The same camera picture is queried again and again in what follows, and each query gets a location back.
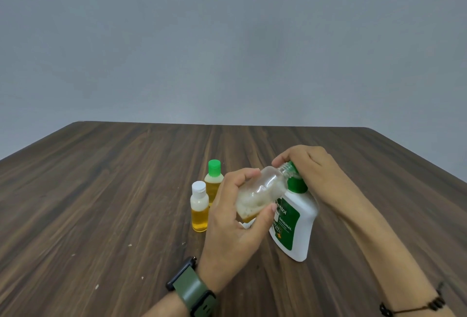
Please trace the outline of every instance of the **bottle label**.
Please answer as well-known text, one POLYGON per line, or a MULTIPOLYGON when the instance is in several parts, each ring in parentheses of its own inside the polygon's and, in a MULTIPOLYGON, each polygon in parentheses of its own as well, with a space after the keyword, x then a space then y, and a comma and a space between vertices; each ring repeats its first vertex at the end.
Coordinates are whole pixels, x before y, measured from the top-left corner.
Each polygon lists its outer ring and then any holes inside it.
POLYGON ((300 213, 295 210, 284 198, 276 200, 277 211, 274 215, 272 226, 276 233, 276 238, 281 244, 288 249, 292 250, 293 236, 295 233, 295 226, 300 218, 300 213))

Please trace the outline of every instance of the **plastic bottle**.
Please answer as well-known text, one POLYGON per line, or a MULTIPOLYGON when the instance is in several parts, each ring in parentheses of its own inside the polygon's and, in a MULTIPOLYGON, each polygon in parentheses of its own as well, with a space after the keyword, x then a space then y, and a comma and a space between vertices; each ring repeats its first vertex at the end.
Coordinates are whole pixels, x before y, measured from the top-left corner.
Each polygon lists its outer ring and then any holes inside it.
POLYGON ((212 205, 217 195, 217 190, 221 184, 224 176, 220 173, 220 161, 212 159, 208 162, 208 173, 205 177, 206 192, 209 196, 209 206, 212 205))
POLYGON ((292 162, 279 168, 263 168, 261 175, 244 183, 238 191, 237 214, 240 220, 248 223, 268 204, 276 201, 287 191, 287 180, 293 176, 300 178, 292 162))
POLYGON ((209 197, 206 194, 206 183, 201 180, 196 181, 191 185, 191 190, 191 226, 196 232, 204 232, 207 230, 209 216, 209 197))
POLYGON ((301 178, 289 178, 289 189, 276 200, 277 211, 269 229, 274 242, 297 262, 308 255, 313 222, 319 206, 301 178))

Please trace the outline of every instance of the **gray wall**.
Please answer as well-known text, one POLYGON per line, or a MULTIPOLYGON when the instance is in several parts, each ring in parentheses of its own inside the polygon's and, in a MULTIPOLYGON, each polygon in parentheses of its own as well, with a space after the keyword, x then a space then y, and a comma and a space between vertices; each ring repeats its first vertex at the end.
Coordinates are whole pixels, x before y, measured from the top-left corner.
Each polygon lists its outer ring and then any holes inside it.
POLYGON ((366 126, 467 180, 465 0, 0 0, 0 158, 77 120, 366 126))

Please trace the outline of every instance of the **watch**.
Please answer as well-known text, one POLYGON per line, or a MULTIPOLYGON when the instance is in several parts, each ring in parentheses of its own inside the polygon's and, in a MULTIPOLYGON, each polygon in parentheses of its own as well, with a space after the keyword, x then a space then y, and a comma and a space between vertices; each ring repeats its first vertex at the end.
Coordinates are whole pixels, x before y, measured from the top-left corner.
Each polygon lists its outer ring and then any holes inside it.
POLYGON ((195 273, 196 257, 188 257, 165 285, 168 291, 175 290, 185 303, 192 317, 207 317, 213 313, 216 295, 207 288, 195 273))

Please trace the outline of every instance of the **black string bracelet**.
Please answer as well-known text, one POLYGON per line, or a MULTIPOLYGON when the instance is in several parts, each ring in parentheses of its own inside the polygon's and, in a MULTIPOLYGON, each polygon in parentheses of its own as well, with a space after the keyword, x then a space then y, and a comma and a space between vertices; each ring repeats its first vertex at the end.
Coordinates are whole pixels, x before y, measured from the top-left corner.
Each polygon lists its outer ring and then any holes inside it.
POLYGON ((438 297, 435 298, 433 301, 429 302, 426 306, 423 306, 420 308, 413 308, 413 309, 404 309, 401 311, 391 311, 389 308, 384 306, 384 303, 381 302, 380 312, 383 316, 392 317, 399 313, 423 311, 424 309, 431 309, 432 311, 437 311, 439 309, 442 309, 444 305, 446 305, 446 302, 444 301, 444 298, 441 295, 441 289, 443 288, 443 285, 444 283, 440 282, 440 284, 438 285, 438 288, 436 289, 436 292, 438 293, 438 297))

